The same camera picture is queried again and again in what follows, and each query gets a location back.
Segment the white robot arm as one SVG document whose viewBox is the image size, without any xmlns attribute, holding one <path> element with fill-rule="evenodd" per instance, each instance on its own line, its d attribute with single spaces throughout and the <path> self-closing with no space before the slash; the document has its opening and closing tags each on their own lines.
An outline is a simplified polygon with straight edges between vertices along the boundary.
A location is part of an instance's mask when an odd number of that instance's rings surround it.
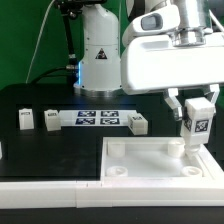
<svg viewBox="0 0 224 224">
<path fill-rule="evenodd" d="M 129 24 L 101 5 L 83 8 L 85 53 L 80 92 L 97 96 L 122 89 L 129 95 L 162 92 L 174 117 L 184 117 L 180 89 L 202 87 L 210 102 L 224 84 L 218 57 L 224 25 L 210 0 L 124 0 Z"/>
</svg>

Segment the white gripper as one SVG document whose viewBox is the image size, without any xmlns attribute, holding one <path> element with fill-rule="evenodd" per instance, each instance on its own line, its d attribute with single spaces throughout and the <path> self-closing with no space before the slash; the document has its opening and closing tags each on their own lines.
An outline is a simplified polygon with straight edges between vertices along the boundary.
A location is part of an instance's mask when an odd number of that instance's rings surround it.
<svg viewBox="0 0 224 224">
<path fill-rule="evenodd" d="M 174 47 L 167 35 L 134 39 L 121 57 L 121 82 L 129 94 L 164 91 L 164 100 L 176 121 L 183 119 L 178 89 L 205 85 L 202 90 L 215 104 L 224 83 L 224 34 L 213 33 L 202 46 Z"/>
</svg>

